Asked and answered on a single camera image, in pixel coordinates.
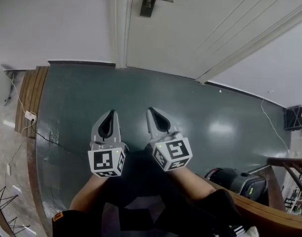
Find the power outlet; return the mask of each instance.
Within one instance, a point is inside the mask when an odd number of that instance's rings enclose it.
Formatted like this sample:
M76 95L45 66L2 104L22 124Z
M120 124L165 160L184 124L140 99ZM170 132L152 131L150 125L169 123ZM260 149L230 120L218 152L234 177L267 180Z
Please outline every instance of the power outlet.
M35 122L37 120L37 116L35 116L33 113L26 111L24 115L28 120L31 120L32 122Z

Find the white door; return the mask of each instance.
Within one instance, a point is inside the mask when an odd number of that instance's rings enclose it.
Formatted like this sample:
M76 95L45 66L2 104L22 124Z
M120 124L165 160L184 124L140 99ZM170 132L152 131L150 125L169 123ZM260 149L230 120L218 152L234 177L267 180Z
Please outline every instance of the white door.
M156 0L151 17L141 6L132 1L127 66L198 79L299 14L302 0Z

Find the wooden baseboard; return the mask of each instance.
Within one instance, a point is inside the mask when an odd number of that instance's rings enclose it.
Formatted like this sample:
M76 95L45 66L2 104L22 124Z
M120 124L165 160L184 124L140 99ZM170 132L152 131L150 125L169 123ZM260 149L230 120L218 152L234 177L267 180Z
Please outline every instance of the wooden baseboard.
M25 118L24 111L34 112L38 116L41 93L47 70L48 67L37 67L35 70L27 70L22 81L19 97L24 106L24 110L18 100L15 131L29 138L35 139L36 133L31 127L24 129L32 124L30 120Z

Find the white wall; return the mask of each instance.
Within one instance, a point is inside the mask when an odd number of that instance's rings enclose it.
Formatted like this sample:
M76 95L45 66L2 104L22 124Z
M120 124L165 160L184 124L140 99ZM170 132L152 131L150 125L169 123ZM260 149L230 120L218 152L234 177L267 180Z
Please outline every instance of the white wall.
M284 107L302 105L302 23L211 81Z
M108 0L0 0L0 64L34 69L48 59L115 62Z

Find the wooden handrail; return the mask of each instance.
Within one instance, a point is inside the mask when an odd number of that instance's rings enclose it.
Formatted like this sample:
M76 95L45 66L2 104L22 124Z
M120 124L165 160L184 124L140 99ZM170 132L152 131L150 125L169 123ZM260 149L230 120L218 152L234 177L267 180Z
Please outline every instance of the wooden handrail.
M205 180L217 190L226 190L208 179ZM288 214L227 191L231 194L242 216L258 228L261 237L302 237L302 216Z
M288 167L291 167L291 164L301 164L302 165L302 159L298 158L275 158L275 157L269 157L267 158L267 164L272 166L279 166L283 167L284 164L286 164Z

